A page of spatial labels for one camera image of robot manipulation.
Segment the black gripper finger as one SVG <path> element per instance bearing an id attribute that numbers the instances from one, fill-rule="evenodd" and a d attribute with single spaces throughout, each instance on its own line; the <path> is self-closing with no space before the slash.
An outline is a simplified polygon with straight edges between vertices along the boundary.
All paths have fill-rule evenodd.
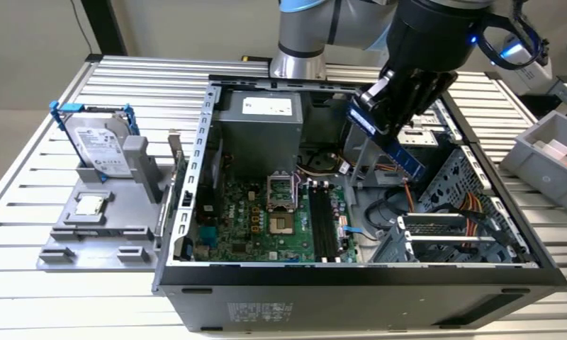
<path id="1" fill-rule="evenodd" d="M 411 124 L 412 117 L 424 113 L 456 78 L 455 71 L 414 70 L 414 73 L 408 74 L 396 96 L 396 134 L 404 125 Z"/>
<path id="2" fill-rule="evenodd" d="M 400 101 L 394 97 L 394 85 L 391 81 L 394 71 L 381 69 L 377 80 L 364 84 L 356 91 L 356 103 L 359 108 L 368 114 L 376 129 L 381 134 L 398 134 L 403 127 L 403 113 L 399 113 Z"/>

